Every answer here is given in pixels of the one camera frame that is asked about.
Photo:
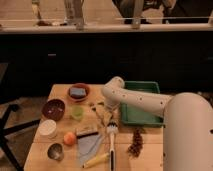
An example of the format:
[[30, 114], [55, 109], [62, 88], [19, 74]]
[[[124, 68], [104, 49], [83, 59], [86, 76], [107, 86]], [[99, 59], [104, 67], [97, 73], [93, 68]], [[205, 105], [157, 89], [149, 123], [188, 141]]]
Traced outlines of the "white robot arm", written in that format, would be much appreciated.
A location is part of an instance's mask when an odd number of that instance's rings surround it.
[[213, 107], [205, 98], [128, 90], [118, 76], [101, 92], [109, 109], [125, 103], [164, 119], [163, 171], [213, 171]]

